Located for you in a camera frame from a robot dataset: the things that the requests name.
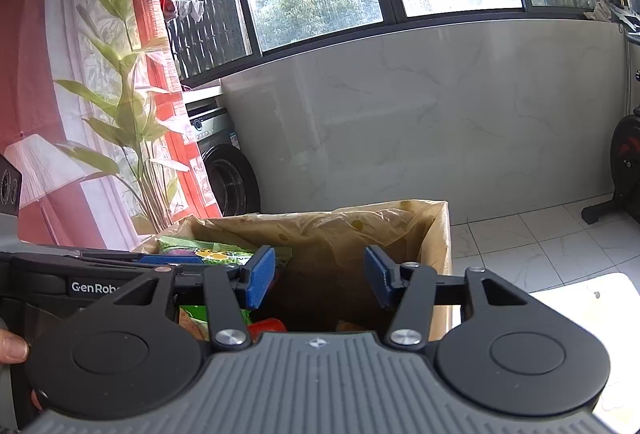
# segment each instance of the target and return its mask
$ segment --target tiled floor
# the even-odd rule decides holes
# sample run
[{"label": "tiled floor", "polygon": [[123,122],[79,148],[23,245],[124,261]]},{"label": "tiled floor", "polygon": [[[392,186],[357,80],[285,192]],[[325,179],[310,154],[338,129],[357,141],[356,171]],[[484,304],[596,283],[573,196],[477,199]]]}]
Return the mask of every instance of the tiled floor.
[{"label": "tiled floor", "polygon": [[621,271],[640,291],[640,225],[614,213],[588,225],[599,196],[515,216],[451,227],[454,274],[485,266],[527,292]]}]

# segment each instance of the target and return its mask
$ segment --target washing machine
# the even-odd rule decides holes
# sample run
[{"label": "washing machine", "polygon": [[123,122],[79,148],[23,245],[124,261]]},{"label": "washing machine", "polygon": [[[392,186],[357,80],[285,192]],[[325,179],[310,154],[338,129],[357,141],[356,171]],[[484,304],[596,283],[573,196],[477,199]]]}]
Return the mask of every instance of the washing machine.
[{"label": "washing machine", "polygon": [[222,215],[260,212],[258,181],[249,160],[240,151],[228,111],[215,103],[190,105],[189,119]]}]

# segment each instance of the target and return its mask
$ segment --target tree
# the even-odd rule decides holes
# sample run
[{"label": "tree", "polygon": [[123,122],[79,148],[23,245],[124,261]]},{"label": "tree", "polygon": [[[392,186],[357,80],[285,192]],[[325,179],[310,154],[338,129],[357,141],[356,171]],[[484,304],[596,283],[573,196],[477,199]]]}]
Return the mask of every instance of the tree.
[{"label": "tree", "polygon": [[257,0],[256,31],[270,50],[382,18],[378,0]]}]

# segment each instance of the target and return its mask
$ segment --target lamp shade print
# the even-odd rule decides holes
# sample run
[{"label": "lamp shade print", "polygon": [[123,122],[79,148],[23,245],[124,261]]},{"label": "lamp shade print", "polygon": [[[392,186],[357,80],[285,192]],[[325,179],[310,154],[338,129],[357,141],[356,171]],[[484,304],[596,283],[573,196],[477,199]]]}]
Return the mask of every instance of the lamp shade print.
[{"label": "lamp shade print", "polygon": [[65,185],[104,173],[69,157],[40,135],[30,135],[8,145],[3,154],[22,174],[19,208],[37,202],[51,239],[55,244],[60,244],[42,205],[42,198]]}]

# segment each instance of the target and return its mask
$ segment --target brown paper bag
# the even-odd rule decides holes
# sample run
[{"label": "brown paper bag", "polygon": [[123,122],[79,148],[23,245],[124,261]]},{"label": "brown paper bag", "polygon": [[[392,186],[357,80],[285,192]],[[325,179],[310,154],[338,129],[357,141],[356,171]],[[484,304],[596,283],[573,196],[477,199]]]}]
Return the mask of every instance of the brown paper bag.
[{"label": "brown paper bag", "polygon": [[[217,241],[240,248],[292,247],[292,258],[252,319],[275,317],[290,331],[334,331],[347,321],[383,334],[383,311],[363,270],[364,248],[379,245],[396,262],[418,261],[450,274],[449,211],[444,201],[395,201],[333,212],[187,217],[159,236]],[[156,253],[153,237],[138,251]],[[450,328],[450,307],[434,309],[431,339]]]}]

